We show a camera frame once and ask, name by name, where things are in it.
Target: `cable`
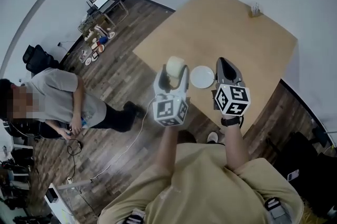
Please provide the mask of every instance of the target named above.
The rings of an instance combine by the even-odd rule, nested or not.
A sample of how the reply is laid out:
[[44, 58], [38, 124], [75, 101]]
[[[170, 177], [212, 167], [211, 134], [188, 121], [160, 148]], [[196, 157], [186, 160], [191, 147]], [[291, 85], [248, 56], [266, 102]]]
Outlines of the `cable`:
[[332, 149], [332, 146], [328, 147], [328, 148], [323, 152], [323, 154], [325, 154], [325, 152], [327, 152], [328, 149]]
[[12, 122], [8, 121], [8, 123], [11, 124], [12, 127], [14, 127], [14, 129], [16, 129], [17, 132], [19, 132], [20, 134], [22, 134], [23, 136], [26, 136], [27, 138], [35, 138], [35, 137], [39, 137], [39, 135], [34, 135], [32, 134], [32, 136], [28, 135], [28, 134], [24, 134], [23, 132], [19, 131]]
[[81, 46], [80, 48], [76, 49], [75, 51], [71, 51], [71, 52], [69, 53], [69, 55], [70, 55], [71, 53], [75, 53], [75, 52], [77, 52], [77, 51], [79, 51], [79, 50], [81, 50], [81, 49], [84, 49], [84, 47]]
[[78, 152], [74, 153], [72, 146], [67, 146], [67, 152], [70, 156], [73, 157], [73, 162], [74, 162], [74, 172], [73, 172], [73, 175], [70, 176], [70, 178], [73, 179], [73, 177], [75, 176], [75, 170], [76, 170], [75, 156], [82, 152], [82, 143], [77, 139], [70, 139], [69, 141], [77, 141], [78, 147], [80, 149]]
[[65, 47], [63, 47], [62, 45], [60, 45], [59, 47], [63, 48], [68, 53], [68, 50]]
[[[134, 143], [137, 141], [137, 139], [138, 139], [138, 137], [139, 137], [139, 135], [142, 133], [142, 130], [143, 130], [143, 126], [144, 126], [144, 120], [145, 120], [145, 118], [146, 118], [146, 115], [147, 115], [147, 113], [148, 113], [148, 109], [149, 109], [149, 107], [150, 107], [150, 105], [151, 105], [151, 103], [154, 101], [154, 99], [157, 97], [157, 95], [149, 102], [149, 104], [148, 104], [148, 106], [147, 106], [147, 109], [146, 109], [146, 113], [145, 113], [145, 116], [144, 116], [144, 118], [143, 118], [143, 121], [142, 121], [142, 127], [141, 127], [141, 130], [140, 130], [140, 132], [138, 133], [138, 135], [137, 135], [137, 137], [136, 137], [136, 139], [134, 139], [134, 141], [132, 142], [132, 144], [123, 152], [123, 153], [121, 153], [120, 154], [120, 156], [115, 160], [115, 162], [117, 162], [119, 159], [120, 159], [120, 157], [122, 157], [133, 145], [134, 145]], [[104, 172], [106, 172], [109, 168], [111, 167], [111, 164], [104, 170], [104, 171], [102, 171], [102, 172], [100, 172], [98, 175], [96, 175], [95, 177], [93, 177], [93, 178], [90, 178], [90, 180], [92, 180], [92, 179], [96, 179], [98, 176], [100, 176], [101, 174], [103, 174]]]
[[81, 197], [82, 197], [82, 199], [85, 201], [85, 203], [90, 207], [90, 209], [92, 210], [92, 212], [94, 213], [94, 215], [95, 216], [97, 216], [96, 215], [96, 213], [95, 213], [95, 210], [94, 210], [94, 208], [86, 201], [86, 199], [84, 199], [84, 197], [81, 195], [81, 194], [78, 194], [78, 195], [80, 195]]
[[69, 202], [70, 209], [71, 209], [72, 211], [74, 211], [73, 206], [72, 206], [72, 203], [70, 202], [68, 189], [67, 189], [67, 199], [68, 199], [68, 202]]

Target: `hand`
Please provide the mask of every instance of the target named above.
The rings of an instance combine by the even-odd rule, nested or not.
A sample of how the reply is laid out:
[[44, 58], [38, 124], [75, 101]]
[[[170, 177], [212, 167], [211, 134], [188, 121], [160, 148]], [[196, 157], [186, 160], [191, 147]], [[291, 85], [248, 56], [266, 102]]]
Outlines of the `hand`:
[[57, 130], [57, 133], [62, 135], [64, 139], [66, 140], [70, 140], [71, 139], [71, 131], [68, 129], [64, 129], [64, 128], [59, 128]]
[[74, 135], [77, 135], [81, 132], [81, 130], [82, 130], [82, 120], [81, 120], [80, 114], [74, 114], [73, 115], [73, 119], [70, 123], [70, 126], [72, 128], [72, 133]]

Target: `monitor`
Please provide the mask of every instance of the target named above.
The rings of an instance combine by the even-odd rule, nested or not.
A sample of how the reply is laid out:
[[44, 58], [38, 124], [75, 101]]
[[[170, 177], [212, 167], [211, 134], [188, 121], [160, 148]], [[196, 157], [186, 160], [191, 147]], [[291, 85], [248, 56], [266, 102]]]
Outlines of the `monitor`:
[[100, 9], [108, 0], [95, 0], [93, 5]]

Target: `shoe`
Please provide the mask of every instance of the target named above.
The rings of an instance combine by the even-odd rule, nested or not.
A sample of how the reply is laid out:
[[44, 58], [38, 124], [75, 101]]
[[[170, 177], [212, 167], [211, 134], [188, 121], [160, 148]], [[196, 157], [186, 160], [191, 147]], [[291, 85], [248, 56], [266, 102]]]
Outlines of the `shoe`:
[[209, 134], [209, 136], [207, 137], [207, 142], [210, 142], [210, 141], [217, 142], [218, 139], [219, 138], [218, 138], [217, 134], [215, 132], [211, 132]]
[[123, 109], [125, 111], [135, 111], [136, 112], [136, 117], [138, 118], [144, 118], [145, 117], [145, 110], [143, 109], [143, 107], [134, 104], [132, 101], [127, 101], [124, 106]]

